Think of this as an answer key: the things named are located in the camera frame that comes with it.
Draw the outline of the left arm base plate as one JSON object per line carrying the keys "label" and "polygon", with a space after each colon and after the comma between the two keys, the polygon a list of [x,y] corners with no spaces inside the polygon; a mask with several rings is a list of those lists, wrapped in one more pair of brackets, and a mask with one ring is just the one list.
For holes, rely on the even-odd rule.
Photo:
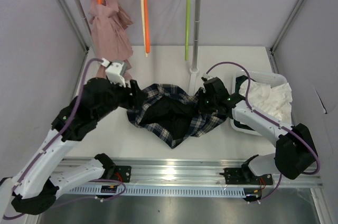
{"label": "left arm base plate", "polygon": [[125,165],[116,165],[113,160],[107,156],[103,158],[103,168],[105,169],[102,179],[116,180],[124,183],[130,182],[132,167]]}

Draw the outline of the navy plaid skirt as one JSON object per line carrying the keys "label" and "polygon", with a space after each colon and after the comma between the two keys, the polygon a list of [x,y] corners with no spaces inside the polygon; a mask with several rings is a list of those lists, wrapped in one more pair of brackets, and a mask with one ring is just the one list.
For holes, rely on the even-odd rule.
{"label": "navy plaid skirt", "polygon": [[226,115],[218,112],[199,112],[199,94],[188,95],[182,88],[171,84],[154,83],[143,92],[147,99],[140,109],[127,111],[127,118],[137,128],[144,128],[176,148],[188,137],[200,137],[224,123]]}

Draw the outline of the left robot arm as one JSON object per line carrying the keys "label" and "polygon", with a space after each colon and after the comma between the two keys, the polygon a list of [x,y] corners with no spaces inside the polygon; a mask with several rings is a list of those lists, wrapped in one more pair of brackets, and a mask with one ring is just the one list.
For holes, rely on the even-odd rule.
{"label": "left robot arm", "polygon": [[106,154],[97,154],[71,172],[53,175],[62,159],[117,108],[138,109],[147,99],[136,80],[123,87],[108,79],[92,78],[63,108],[51,124],[43,144],[29,164],[13,177],[11,205],[21,214],[38,215],[50,208],[66,192],[86,182],[108,182],[115,177],[116,165]]}

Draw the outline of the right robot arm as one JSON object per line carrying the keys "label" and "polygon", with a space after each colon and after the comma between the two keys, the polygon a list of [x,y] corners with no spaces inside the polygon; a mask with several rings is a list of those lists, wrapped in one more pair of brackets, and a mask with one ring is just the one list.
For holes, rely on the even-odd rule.
{"label": "right robot arm", "polygon": [[198,92],[200,113],[218,113],[241,122],[275,147],[274,153],[254,155],[242,164],[241,177],[246,183],[254,183],[260,176],[273,173],[294,180],[317,161],[318,155],[305,125],[282,123],[259,109],[249,107],[244,96],[229,94],[217,77],[202,80],[203,88]]}

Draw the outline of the pink pleated skirt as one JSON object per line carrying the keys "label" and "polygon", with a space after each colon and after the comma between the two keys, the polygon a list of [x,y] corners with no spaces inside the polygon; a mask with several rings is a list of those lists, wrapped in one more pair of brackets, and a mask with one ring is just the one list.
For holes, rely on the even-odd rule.
{"label": "pink pleated skirt", "polygon": [[126,29],[133,22],[117,0],[104,2],[99,5],[97,0],[90,1],[91,36],[96,48],[96,57],[108,61],[124,61],[129,70],[131,65],[128,59],[133,55],[133,49]]}

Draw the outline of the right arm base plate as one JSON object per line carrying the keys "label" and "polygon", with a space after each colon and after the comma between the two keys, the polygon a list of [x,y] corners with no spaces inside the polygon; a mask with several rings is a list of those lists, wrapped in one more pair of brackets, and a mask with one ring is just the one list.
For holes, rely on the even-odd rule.
{"label": "right arm base plate", "polygon": [[249,162],[256,158],[254,155],[242,163],[240,167],[226,167],[219,173],[229,185],[273,185],[271,174],[256,176],[249,169]]}

